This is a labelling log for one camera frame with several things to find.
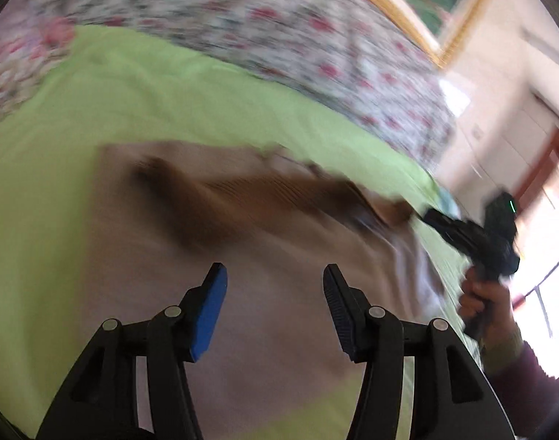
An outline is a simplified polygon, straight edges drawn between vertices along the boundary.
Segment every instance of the human hand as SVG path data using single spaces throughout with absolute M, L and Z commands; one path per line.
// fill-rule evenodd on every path
M 470 267 L 465 272 L 465 280 L 461 284 L 463 294 L 459 297 L 457 312 L 464 322 L 484 310 L 482 299 L 492 303 L 490 323 L 483 334 L 483 343 L 487 348 L 501 344 L 509 339 L 516 330 L 516 321 L 512 312 L 512 302 L 507 286 L 501 283 L 480 281 L 475 274 L 475 268 Z

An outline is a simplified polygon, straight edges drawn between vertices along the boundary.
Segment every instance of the gold frame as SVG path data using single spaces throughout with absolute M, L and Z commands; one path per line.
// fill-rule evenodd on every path
M 460 21 L 454 25 L 449 31 L 448 36 L 442 43 L 436 47 L 431 40 L 434 38 L 430 32 L 429 38 L 424 33 L 424 29 L 418 28 L 415 23 L 411 21 L 407 13 L 402 10 L 392 0 L 369 0 L 377 6 L 383 13 L 395 23 L 404 33 L 406 33 L 414 42 L 424 50 L 428 57 L 439 68 L 443 69 L 449 65 L 453 57 L 463 48 L 465 37 L 469 34 L 477 18 L 481 15 L 487 0 L 472 0 L 469 2 L 468 8 L 463 11 Z

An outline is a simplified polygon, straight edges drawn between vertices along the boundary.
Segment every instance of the silver screw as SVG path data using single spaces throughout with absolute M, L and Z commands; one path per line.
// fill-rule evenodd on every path
M 386 315 L 386 310 L 384 310 L 384 308 L 382 307 L 372 306 L 369 308 L 369 316 L 371 317 L 382 318 L 385 315 Z
M 432 322 L 432 325 L 439 331 L 446 331 L 449 328 L 449 323 L 446 322 L 444 319 L 435 319 Z
M 180 309 L 179 306 L 170 306 L 170 307 L 166 307 L 166 310 L 163 311 L 163 313 L 167 317 L 178 317 L 182 313 L 182 310 Z
M 114 331 L 118 325 L 119 322 L 116 319 L 107 319 L 102 323 L 102 328 L 105 331 Z

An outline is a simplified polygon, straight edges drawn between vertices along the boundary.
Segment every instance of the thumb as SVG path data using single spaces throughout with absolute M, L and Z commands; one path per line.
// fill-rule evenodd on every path
M 483 299 L 489 299 L 492 302 L 502 302 L 509 299 L 509 291 L 508 289 L 500 284 L 495 282 L 475 282 L 472 286 L 473 292 Z

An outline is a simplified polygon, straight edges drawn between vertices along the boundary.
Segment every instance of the wooden door frame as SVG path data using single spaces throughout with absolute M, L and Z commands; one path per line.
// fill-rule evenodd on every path
M 542 187 L 559 164 L 559 129 L 555 128 L 545 151 L 514 194 L 518 214 L 524 213 L 542 192 Z

